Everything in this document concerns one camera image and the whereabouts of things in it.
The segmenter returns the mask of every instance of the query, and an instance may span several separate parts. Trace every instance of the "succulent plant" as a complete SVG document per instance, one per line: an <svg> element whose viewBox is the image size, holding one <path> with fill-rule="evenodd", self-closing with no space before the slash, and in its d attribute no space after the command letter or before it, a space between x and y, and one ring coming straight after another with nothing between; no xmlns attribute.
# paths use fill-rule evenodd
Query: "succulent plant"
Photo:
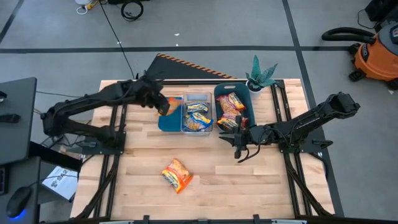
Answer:
<svg viewBox="0 0 398 224"><path fill-rule="evenodd" d="M246 72L246 77L249 80L248 85L250 85L253 90L259 90L274 84L275 80L270 79L270 77L274 74L277 65L278 64L275 64L261 72L259 59L257 58L257 55L255 55L251 75Z"/></svg>

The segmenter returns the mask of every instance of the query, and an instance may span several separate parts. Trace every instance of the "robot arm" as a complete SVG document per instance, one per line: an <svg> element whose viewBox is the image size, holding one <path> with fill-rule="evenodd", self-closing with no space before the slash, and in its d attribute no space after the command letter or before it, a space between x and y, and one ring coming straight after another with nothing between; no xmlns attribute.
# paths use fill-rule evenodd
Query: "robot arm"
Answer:
<svg viewBox="0 0 398 224"><path fill-rule="evenodd" d="M69 116L100 106L117 106L125 103L155 107L160 114L164 115L168 112L170 105L166 97L160 93L162 89L163 86L160 83L144 75L135 82L131 80L117 82L104 87L98 93L59 102L41 115L44 133L49 136L59 136L65 133L92 136L105 146L117 146L122 142L119 141L119 133L114 130L114 127L98 128L89 124L81 124L70 120Z"/></svg>
<svg viewBox="0 0 398 224"><path fill-rule="evenodd" d="M314 129L334 118L345 119L354 116L360 105L355 103L349 94L337 93L330 95L326 101L317 107L291 119L266 125L253 126L241 130L242 117L237 117L237 127L222 134L233 134L233 138L220 137L236 147L235 159L241 157L241 151L247 144L270 145L272 143L286 145L289 151L296 150Z"/></svg>

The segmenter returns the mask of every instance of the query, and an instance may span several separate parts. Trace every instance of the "potted plant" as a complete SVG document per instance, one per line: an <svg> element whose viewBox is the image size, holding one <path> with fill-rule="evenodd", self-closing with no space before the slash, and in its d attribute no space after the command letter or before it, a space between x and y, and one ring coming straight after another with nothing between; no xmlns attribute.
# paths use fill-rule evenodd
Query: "potted plant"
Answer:
<svg viewBox="0 0 398 224"><path fill-rule="evenodd" d="M246 85L252 97L258 96L264 87L275 83L275 80L270 79L270 77L274 74L277 65L275 64L261 72L259 59L257 55L254 56L251 75L246 72L246 77L248 78Z"/></svg>

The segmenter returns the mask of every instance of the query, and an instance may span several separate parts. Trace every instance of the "hazard stripe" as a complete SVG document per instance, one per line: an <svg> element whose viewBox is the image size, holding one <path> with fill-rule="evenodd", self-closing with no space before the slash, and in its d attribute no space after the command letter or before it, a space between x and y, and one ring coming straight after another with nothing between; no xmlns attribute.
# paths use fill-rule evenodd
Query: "hazard stripe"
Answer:
<svg viewBox="0 0 398 224"><path fill-rule="evenodd" d="M166 54L159 53L159 54L157 54L157 57L167 58L167 59L170 59L170 60L172 60L174 62L182 63L184 65L188 65L188 66L191 66L193 68L197 68L197 69L203 70L205 72L212 73L212 74L217 75L219 77L229 78L229 79L236 79L235 77L232 77L230 75L224 74L222 72L217 72L217 71L214 71L212 69L209 69L209 68L206 68L206 67L203 67L203 66L200 66L200 65L195 65L194 63L187 62L187 61L184 61L184 60L181 60L181 59L178 59L178 58L166 55Z"/></svg>

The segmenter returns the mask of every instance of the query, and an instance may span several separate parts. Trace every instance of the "wooden tabletop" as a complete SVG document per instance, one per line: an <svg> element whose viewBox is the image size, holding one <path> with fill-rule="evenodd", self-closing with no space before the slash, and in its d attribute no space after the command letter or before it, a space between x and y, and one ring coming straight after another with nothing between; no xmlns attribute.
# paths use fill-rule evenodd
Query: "wooden tabletop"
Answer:
<svg viewBox="0 0 398 224"><path fill-rule="evenodd" d="M104 80L100 89L114 82ZM292 117L306 112L300 80L286 79L285 85ZM165 96L180 96L187 90L213 93L214 87L166 85L162 93ZM279 90L278 96L283 108ZM270 88L265 88L252 103L257 124L276 122ZM109 124L111 110L110 107L96 109L92 124ZM250 219L253 214L261 218L294 217L284 159L277 145L264 146L256 157L238 164L234 148L218 138L216 126L209 136L165 133L157 126L158 118L155 109L128 106L126 148L119 164L113 220L142 220L144 215L150 215L151 220ZM249 149L255 152L257 148L249 146ZM301 157L308 188L333 213L322 163L308 154ZM194 173L189 186L179 194L160 174L173 158ZM103 156L95 156L82 168L71 217L78 215L96 192L102 161ZM301 193L297 192L300 211L304 213ZM101 214L107 195L105 192Z"/></svg>

